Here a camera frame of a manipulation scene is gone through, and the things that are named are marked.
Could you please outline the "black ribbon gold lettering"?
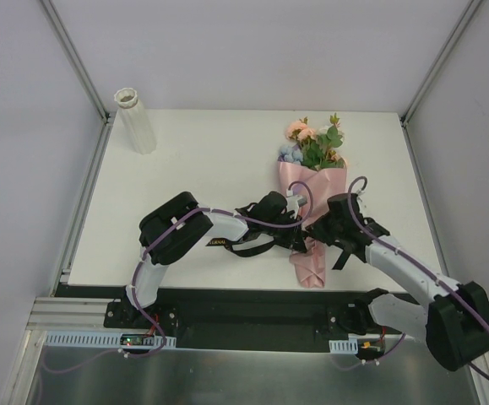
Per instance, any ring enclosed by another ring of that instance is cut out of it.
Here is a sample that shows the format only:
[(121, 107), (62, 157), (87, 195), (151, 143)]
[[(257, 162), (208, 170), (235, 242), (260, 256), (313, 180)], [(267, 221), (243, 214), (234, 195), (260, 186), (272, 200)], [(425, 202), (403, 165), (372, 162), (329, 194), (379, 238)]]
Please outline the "black ribbon gold lettering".
[[(207, 247), (224, 247), (227, 251), (229, 251), (232, 254), (237, 255), (238, 257), (243, 257), (243, 258), (249, 258), (249, 257), (255, 257), (258, 255), (261, 255), (265, 253), (266, 251), (270, 250), (274, 246), (280, 246), (284, 247), (285, 249), (290, 249), (289, 247), (281, 246), (279, 244), (276, 244), (277, 240), (271, 240), (265, 243), (260, 243), (260, 244), (254, 244), (252, 243), (250, 246), (249, 244), (246, 243), (237, 243), (237, 242), (232, 242), (224, 238), (213, 238), (207, 243)], [(345, 266), (345, 264), (348, 262), (350, 257), (349, 253), (342, 253), (340, 254), (339, 258), (337, 259), (336, 263), (332, 267), (333, 270), (342, 270)]]

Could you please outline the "pink flower bouquet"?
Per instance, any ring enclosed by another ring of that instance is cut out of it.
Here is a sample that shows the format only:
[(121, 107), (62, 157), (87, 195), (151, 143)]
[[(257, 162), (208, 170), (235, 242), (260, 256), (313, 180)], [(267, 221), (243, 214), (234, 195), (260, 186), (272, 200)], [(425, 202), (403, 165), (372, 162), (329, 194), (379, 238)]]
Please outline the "pink flower bouquet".
[[(307, 227), (327, 213), (327, 200), (345, 191), (346, 160), (340, 155), (345, 135), (340, 129), (337, 114), (329, 123), (315, 129), (306, 117), (292, 122), (285, 130), (289, 143), (280, 148), (278, 171), (283, 189), (312, 197), (313, 203), (301, 208), (299, 214), (307, 217)], [(326, 280), (325, 245), (310, 236), (304, 238), (305, 252), (293, 251), (290, 263), (294, 266), (298, 283), (307, 289), (322, 288)]]

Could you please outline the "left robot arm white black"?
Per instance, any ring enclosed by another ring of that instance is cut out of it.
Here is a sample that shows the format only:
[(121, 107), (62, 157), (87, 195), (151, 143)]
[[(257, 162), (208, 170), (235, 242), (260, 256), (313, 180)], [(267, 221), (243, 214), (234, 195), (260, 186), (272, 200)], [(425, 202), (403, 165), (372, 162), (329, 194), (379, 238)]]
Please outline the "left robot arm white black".
[(146, 327), (152, 318), (158, 289), (168, 267), (182, 259), (202, 239), (243, 258), (274, 246), (306, 252), (300, 209), (308, 197), (288, 190), (270, 192), (259, 202), (234, 211), (201, 206), (191, 192), (182, 192), (139, 223), (141, 256), (126, 287), (128, 303), (122, 316), (132, 327)]

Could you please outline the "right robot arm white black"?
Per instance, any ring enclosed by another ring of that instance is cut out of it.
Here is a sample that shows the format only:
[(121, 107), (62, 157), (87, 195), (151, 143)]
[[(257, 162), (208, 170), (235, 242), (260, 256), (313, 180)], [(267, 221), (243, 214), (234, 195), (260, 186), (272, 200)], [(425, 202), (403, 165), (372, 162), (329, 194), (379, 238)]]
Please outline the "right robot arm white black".
[(412, 298), (402, 300), (380, 288), (362, 294), (339, 315), (343, 330), (364, 335), (379, 327), (392, 328), (423, 341), (433, 358), (450, 371), (489, 352), (489, 300), (478, 283), (462, 284), (428, 269), (381, 224), (361, 214), (355, 194), (331, 197), (328, 207), (306, 232), (342, 250), (334, 269), (357, 257), (389, 276)]

